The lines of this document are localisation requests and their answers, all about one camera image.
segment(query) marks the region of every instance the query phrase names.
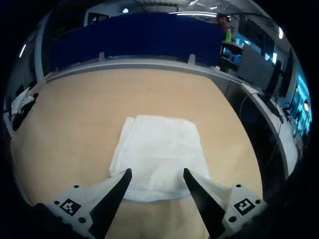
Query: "white cloth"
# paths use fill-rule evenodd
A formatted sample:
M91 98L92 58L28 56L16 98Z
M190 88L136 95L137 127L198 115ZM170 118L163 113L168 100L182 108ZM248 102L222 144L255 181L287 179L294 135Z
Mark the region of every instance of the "white cloth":
M21 109L27 103L30 103L34 100L34 97L30 96L30 87L25 89L20 95L15 98L15 100L11 103L11 114L15 115L17 113L21 113Z
M110 165L111 177L132 169L125 199L141 202L189 195L188 168L206 178L209 171L195 124L162 116L127 118Z

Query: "table surface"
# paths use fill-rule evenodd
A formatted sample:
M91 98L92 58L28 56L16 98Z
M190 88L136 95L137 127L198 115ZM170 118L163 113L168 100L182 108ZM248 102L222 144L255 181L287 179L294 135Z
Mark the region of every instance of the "table surface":
M31 204L48 203L70 185L89 187L109 177L126 117L187 119L198 128L211 179L242 183L262 197L250 140L236 113L208 78L153 69L93 71L45 85L16 132L11 153ZM110 238L205 238L191 197L122 201Z
M259 92L246 84L242 84L242 89L247 94ZM267 123L270 126L270 129L272 130L277 140L278 148L284 163L285 177L287 178L293 172L293 169L295 168L295 165L298 159L297 147L295 143L293 142L293 136L291 133L292 125L290 124L290 122L287 121L286 117L283 117L284 123L280 126L281 124L280 119L269 110L269 108L258 97L257 94L251 95L250 98L256 104L258 109L261 111L262 115L265 117ZM277 110L279 111L280 115L284 116L284 112L282 111L282 108L278 105L277 105Z

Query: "office desk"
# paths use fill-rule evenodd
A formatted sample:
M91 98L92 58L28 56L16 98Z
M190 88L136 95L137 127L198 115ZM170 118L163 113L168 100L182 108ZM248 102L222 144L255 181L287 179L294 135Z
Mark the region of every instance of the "office desk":
M154 114L196 124L211 179L242 183L262 196L258 163L236 113L208 78L176 71L117 69L59 78L39 92L11 152L31 204L53 200L69 185L94 185L109 166L126 117ZM205 238L191 197L123 201L110 238Z
M239 45L235 42L223 41L222 44L223 48L227 48L228 50L232 51L234 55L241 55L242 54L242 45Z
M246 84L242 84L241 87L247 94L259 92ZM290 122L288 122L287 119L283 117L284 123L280 127L280 119L269 110L269 108L258 97L257 94L251 95L250 98L260 110L262 115L265 117L271 131L273 132L277 140L278 148L283 159L285 177L287 178L292 173L298 159L297 148L293 142ZM279 114L284 116L281 107L277 106L277 109L279 111Z

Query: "white desk edge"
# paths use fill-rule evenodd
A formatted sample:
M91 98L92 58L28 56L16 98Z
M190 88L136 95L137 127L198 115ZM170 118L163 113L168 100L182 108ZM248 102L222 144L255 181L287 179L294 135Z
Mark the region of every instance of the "white desk edge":
M246 84L242 84L241 87L247 94L259 92ZM293 136L291 133L291 125L286 118L283 117L284 123L281 125L280 133L278 135L279 126L281 124L280 119L269 110L257 94L250 95L250 98L261 111L276 137L284 163L285 177L287 178L295 168L298 159L297 147L293 142ZM280 106L277 106L277 109L281 115L284 115Z

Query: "cable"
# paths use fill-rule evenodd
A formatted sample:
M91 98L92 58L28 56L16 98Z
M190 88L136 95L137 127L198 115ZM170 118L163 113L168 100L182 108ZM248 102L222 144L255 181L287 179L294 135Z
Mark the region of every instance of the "cable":
M278 135L277 135L277 137L279 137L281 127L282 127L282 122L280 121L280 125L279 125L279 129L278 129ZM275 148L274 148L274 150L272 151L272 155L271 155L271 156L270 156L270 158L268 159L268 162L267 162L267 164L266 164L265 168L267 168L267 167L268 167L268 165L269 165L269 163L271 162L272 157L274 156L275 151L276 151L276 149L277 149L277 146L278 146L278 144L277 144L277 139L276 139L276 145L275 145Z
M240 108L239 108L239 119L241 119L240 116L241 116L241 112L242 112L242 105L243 105L243 103L244 103L244 101L245 101L245 99L246 99L247 97L249 97L249 96L251 96L251 95L253 95L253 94L269 95L270 97L272 97L272 96L276 95L277 93L278 93L278 92L275 92L275 93L273 93L273 94L267 94L267 93L254 92L254 93L251 93L251 94L247 95L247 96L243 99L243 101L242 101L242 103L241 103L241 105L240 105Z
M241 105L240 105L240 108L239 108L239 119L241 119L240 116L241 116L241 113L242 113L242 105L243 105L245 99L246 99L247 97L253 95L253 94L260 94L260 93L259 93L259 92L255 92L255 93L251 93L251 94L249 94L249 95L246 95L246 97L243 99L243 101L242 101L242 103L241 103Z

